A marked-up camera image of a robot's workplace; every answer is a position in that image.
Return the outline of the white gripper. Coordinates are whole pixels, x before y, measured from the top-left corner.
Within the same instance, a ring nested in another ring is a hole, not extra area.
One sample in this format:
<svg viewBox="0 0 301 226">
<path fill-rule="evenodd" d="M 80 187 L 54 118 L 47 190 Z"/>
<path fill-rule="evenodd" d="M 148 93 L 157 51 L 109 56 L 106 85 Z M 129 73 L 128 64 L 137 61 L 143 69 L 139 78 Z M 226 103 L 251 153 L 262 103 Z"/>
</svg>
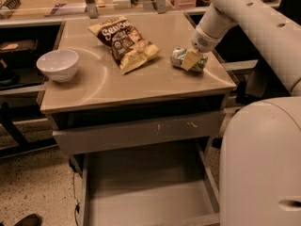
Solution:
<svg viewBox="0 0 301 226">
<path fill-rule="evenodd" d="M 191 43 L 201 53 L 211 52 L 219 42 L 220 39 L 210 37 L 199 26 L 192 33 Z M 181 68 L 188 72 L 201 72 L 203 70 L 201 54 L 187 50 L 183 57 Z"/>
</svg>

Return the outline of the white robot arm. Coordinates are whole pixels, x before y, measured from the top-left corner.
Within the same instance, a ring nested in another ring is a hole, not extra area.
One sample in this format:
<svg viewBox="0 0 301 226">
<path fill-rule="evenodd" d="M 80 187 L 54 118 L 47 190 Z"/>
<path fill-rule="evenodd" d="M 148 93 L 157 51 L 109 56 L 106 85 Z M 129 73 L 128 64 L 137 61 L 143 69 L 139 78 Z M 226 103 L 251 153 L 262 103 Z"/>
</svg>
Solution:
<svg viewBox="0 0 301 226">
<path fill-rule="evenodd" d="M 290 94 L 247 105 L 230 120 L 220 153 L 220 226 L 301 226 L 300 26 L 262 0 L 211 0 L 192 44 L 210 52 L 235 24 Z"/>
</svg>

